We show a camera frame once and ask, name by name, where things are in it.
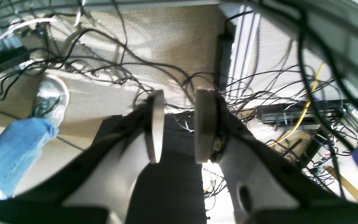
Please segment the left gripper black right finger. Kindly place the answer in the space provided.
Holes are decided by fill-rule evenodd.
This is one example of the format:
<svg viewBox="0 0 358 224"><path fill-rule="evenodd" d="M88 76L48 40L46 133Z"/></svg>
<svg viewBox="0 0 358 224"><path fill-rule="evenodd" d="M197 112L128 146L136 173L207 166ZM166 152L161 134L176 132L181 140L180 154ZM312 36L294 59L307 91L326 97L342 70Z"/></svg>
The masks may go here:
<svg viewBox="0 0 358 224"><path fill-rule="evenodd" d="M195 160L220 166L236 221L358 221L358 203L324 190L257 140L214 91L195 94Z"/></svg>

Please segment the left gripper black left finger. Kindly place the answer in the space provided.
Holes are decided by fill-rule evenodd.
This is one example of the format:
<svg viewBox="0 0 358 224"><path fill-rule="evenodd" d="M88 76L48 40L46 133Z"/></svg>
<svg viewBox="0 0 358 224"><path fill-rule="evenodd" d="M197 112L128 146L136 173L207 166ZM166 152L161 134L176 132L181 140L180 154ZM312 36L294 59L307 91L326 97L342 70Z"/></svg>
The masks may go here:
<svg viewBox="0 0 358 224"><path fill-rule="evenodd" d="M12 199L0 200L0 214L56 214L69 208L100 208L126 215L143 169L162 155L165 99L154 91L145 103L122 118L45 182Z"/></svg>

